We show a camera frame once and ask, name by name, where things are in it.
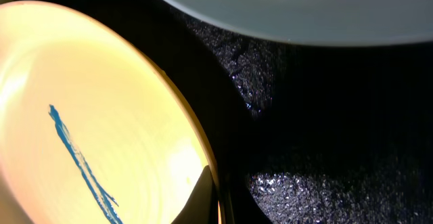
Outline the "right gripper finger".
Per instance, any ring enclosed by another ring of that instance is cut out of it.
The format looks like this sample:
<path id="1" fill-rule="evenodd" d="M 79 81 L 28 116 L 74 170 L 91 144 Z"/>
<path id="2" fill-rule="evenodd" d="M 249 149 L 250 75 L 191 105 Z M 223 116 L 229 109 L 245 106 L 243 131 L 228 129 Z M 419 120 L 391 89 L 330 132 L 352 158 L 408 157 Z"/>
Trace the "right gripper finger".
<path id="1" fill-rule="evenodd" d="M 217 191 L 205 166 L 182 211 L 172 224 L 217 224 Z"/>

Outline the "yellow plate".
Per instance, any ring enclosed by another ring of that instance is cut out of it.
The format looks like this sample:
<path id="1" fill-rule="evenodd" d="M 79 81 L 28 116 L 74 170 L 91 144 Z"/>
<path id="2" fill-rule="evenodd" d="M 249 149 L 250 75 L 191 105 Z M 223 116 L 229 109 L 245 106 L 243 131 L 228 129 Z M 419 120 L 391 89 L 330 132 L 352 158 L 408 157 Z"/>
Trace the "yellow plate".
<path id="1" fill-rule="evenodd" d="M 191 107 L 73 9 L 1 6 L 1 222 L 172 223 L 216 162 Z"/>

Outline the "light green plate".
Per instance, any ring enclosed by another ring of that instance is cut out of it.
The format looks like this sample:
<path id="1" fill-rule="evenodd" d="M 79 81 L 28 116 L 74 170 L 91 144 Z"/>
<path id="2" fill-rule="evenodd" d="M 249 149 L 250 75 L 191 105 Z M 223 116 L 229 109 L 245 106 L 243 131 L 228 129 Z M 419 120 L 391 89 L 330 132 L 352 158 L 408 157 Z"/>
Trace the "light green plate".
<path id="1" fill-rule="evenodd" d="M 432 40 L 432 0 L 164 0 L 199 20 L 283 43 L 372 46 Z"/>

